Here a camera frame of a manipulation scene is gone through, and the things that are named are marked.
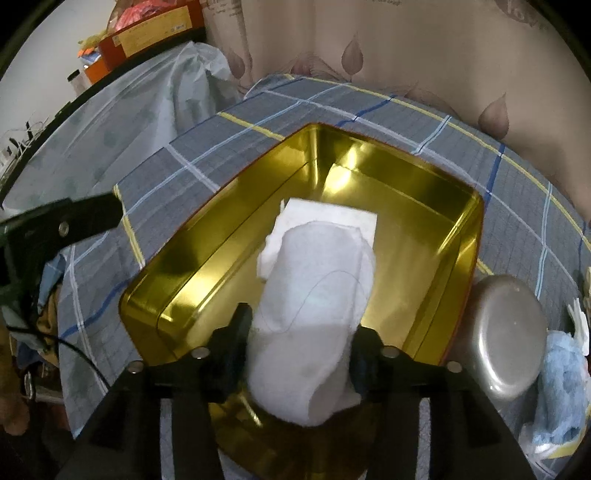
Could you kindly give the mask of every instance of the black cable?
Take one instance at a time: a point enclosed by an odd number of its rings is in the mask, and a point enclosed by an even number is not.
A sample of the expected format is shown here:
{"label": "black cable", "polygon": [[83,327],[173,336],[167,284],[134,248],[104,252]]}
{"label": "black cable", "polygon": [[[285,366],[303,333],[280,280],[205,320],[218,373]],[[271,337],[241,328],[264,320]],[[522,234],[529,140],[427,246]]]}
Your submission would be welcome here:
{"label": "black cable", "polygon": [[43,333],[43,332],[39,332],[37,330],[33,330],[31,328],[20,328],[20,327],[10,327],[8,325],[6,325],[6,328],[9,332],[14,332],[14,333],[29,333],[30,335],[36,335],[39,336],[41,335],[42,337],[45,338],[50,338],[51,340],[53,340],[54,342],[60,343],[62,345],[65,345],[66,347],[68,347],[70,350],[72,350],[73,352],[77,353],[80,358],[82,358],[82,360],[84,360],[90,367],[91,369],[94,370],[94,372],[98,375],[98,377],[100,378],[100,381],[102,381],[105,386],[107,388],[111,388],[111,385],[109,382],[107,382],[107,379],[105,378],[105,376],[101,373],[101,371],[99,370],[99,368],[93,363],[93,361],[88,358],[86,356],[86,354],[80,350],[76,345],[72,345],[70,342],[67,342],[66,340],[59,338],[57,335],[52,335],[50,333]]}

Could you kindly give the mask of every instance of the blue fuzzy towel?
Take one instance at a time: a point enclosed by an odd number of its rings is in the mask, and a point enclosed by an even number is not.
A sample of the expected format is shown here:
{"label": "blue fuzzy towel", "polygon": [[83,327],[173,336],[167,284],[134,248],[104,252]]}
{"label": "blue fuzzy towel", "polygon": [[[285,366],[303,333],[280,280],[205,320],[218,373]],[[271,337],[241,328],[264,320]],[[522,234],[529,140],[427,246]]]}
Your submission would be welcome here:
{"label": "blue fuzzy towel", "polygon": [[568,333],[548,332],[538,377],[534,445],[562,445],[579,435],[587,410],[584,370],[583,353],[575,340]]}

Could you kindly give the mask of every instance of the orange object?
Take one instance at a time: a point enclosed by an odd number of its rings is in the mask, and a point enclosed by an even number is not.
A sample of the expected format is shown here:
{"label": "orange object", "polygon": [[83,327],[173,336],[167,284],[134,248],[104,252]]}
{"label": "orange object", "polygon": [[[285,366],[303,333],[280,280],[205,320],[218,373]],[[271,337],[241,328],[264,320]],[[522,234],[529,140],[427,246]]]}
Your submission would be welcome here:
{"label": "orange object", "polygon": [[164,8],[104,38],[99,43],[99,51],[111,71],[166,38],[204,28],[204,25],[199,0],[179,0],[175,6]]}
{"label": "orange object", "polygon": [[90,65],[87,69],[84,69],[84,73],[90,80],[91,84],[95,84],[101,78],[109,73],[109,69],[105,63],[105,59],[103,57],[99,58],[96,62]]}

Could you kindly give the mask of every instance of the gold tray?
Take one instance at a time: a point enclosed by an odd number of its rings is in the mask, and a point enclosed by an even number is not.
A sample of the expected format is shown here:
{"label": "gold tray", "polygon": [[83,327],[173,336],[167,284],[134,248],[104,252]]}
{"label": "gold tray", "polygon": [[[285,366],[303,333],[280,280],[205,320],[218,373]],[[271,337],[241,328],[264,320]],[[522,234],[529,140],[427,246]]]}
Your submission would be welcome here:
{"label": "gold tray", "polygon": [[[121,319],[143,359],[162,364],[204,345],[236,304],[256,308],[256,257],[291,197],[378,214],[374,289],[362,324],[414,359],[438,364],[476,264],[483,201],[456,178],[379,141],[310,124],[269,150],[191,217],[125,290]],[[210,406],[220,448],[265,480],[354,480],[378,409],[363,404],[302,428],[244,389]]]}

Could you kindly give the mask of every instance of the yellow label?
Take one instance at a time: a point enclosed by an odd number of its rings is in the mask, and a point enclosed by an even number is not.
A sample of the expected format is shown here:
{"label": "yellow label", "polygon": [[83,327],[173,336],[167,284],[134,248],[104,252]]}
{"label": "yellow label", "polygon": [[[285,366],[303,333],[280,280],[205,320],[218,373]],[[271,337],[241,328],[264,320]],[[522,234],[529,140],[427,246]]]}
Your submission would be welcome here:
{"label": "yellow label", "polygon": [[150,18],[119,34],[119,41],[125,56],[131,57],[150,45],[164,40],[171,35],[188,30],[193,25],[189,8],[185,5],[170,12]]}

